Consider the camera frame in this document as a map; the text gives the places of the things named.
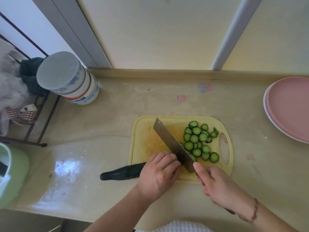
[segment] beige countertop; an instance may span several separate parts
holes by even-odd
[[[128,164],[136,118],[211,116],[231,137],[232,179],[298,230],[309,228],[309,145],[268,120],[262,99],[272,80],[97,79],[102,89],[92,104],[60,100],[43,138],[48,147],[15,145],[29,154],[31,169],[9,209],[93,222],[137,183],[99,179]],[[212,204],[199,185],[181,183],[155,202],[136,228],[155,229],[175,219],[202,222],[216,232],[249,228]]]

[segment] right hand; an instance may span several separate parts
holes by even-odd
[[[153,154],[143,167],[136,187],[151,203],[168,191],[177,180],[181,163],[175,154]]]
[[[198,162],[194,162],[193,167],[204,194],[209,196],[214,204],[239,215],[252,210],[255,205],[254,198],[239,187],[222,169],[215,166],[202,166]]]

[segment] metal rack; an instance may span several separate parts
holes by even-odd
[[[40,50],[46,57],[48,56],[48,54],[45,53],[44,50],[42,50],[37,44],[35,44],[26,34],[24,34],[17,26],[15,26],[15,25],[14,25],[5,15],[3,15],[1,12],[0,12],[0,16],[1,16],[7,23],[9,23],[14,29],[16,29],[23,37],[25,37],[32,45],[34,45],[38,50]],[[0,38],[2,38],[3,40],[7,41],[7,42],[10,43],[10,44],[12,44],[8,39],[6,39],[6,38],[5,38],[4,36],[2,36],[1,34],[0,34]],[[16,47],[14,44],[12,44],[12,45],[15,47],[15,49],[16,49],[18,52],[20,52],[22,55],[24,55],[27,59],[30,59],[30,57],[29,57],[27,54],[25,54],[23,51],[21,51],[18,47]],[[43,97],[43,100],[42,100],[41,104],[37,106],[38,112],[37,112],[37,115],[36,115],[36,117],[35,117],[35,121],[37,121],[37,119],[39,118],[39,115],[41,114],[41,111],[42,111],[42,109],[43,109],[43,107],[44,107],[46,101],[48,100],[49,94],[50,94],[50,92],[48,91],[48,92],[46,93],[46,95]],[[34,146],[39,146],[39,147],[46,147],[46,146],[47,146],[47,143],[41,143],[41,140],[42,140],[43,135],[44,135],[44,133],[45,133],[47,127],[48,127],[48,124],[49,124],[49,122],[50,122],[50,120],[51,120],[51,118],[52,118],[52,115],[54,114],[54,111],[55,111],[55,109],[56,109],[56,107],[57,107],[57,104],[58,104],[58,102],[59,102],[60,97],[61,97],[60,95],[57,96],[57,99],[56,99],[56,101],[55,101],[55,103],[54,103],[54,105],[53,105],[53,107],[52,107],[52,110],[51,110],[51,112],[49,113],[49,116],[48,116],[48,118],[47,118],[47,120],[46,120],[46,123],[45,123],[45,125],[44,125],[44,127],[43,127],[43,129],[42,129],[42,131],[41,131],[41,133],[40,133],[40,136],[39,136],[39,138],[37,139],[36,142],[30,142],[30,141],[28,141],[29,136],[30,136],[30,134],[31,134],[31,132],[32,132],[32,130],[33,130],[33,127],[34,127],[34,125],[35,125],[35,122],[32,123],[32,124],[30,125],[30,127],[29,127],[29,129],[28,129],[28,131],[27,131],[27,133],[26,133],[26,136],[24,137],[24,139],[16,139],[16,138],[1,137],[1,136],[0,136],[0,142],[6,142],[6,143],[15,142],[15,143],[34,145]],[[37,102],[38,102],[39,99],[40,99],[40,97],[37,96],[37,97],[35,98],[34,104],[37,104]]]

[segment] cutting board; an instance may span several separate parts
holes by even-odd
[[[149,157],[160,151],[169,151],[168,147],[160,139],[157,133],[153,129],[156,118],[159,118],[160,121],[165,125],[165,127],[171,132],[171,134],[177,139],[177,141],[184,143],[183,135],[184,129],[188,126],[190,121],[197,121],[198,126],[202,124],[208,125],[208,131],[213,131],[215,127],[219,131],[219,135],[216,138],[213,138],[211,143],[207,145],[211,148],[211,152],[217,152],[220,156],[220,159],[217,163],[212,163],[210,160],[204,161],[202,158],[197,158],[198,162],[202,165],[209,166],[218,166],[224,170],[229,176],[231,175],[233,169],[234,155],[233,147],[229,134],[226,131],[226,128],[223,124],[212,117],[203,117],[203,116],[141,116],[136,119],[133,124],[132,130],[132,139],[130,147],[130,156],[129,156],[129,165],[138,164],[147,162]],[[229,153],[230,153],[230,162],[228,165],[225,165],[221,158],[219,141],[220,134],[224,133],[226,136]],[[197,177],[195,173],[188,173],[187,170],[181,166],[180,175],[177,182],[181,183],[193,183],[198,184]]]

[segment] pink plate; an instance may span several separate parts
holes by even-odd
[[[270,88],[266,107],[273,121],[289,135],[309,142],[309,79],[284,78]]]

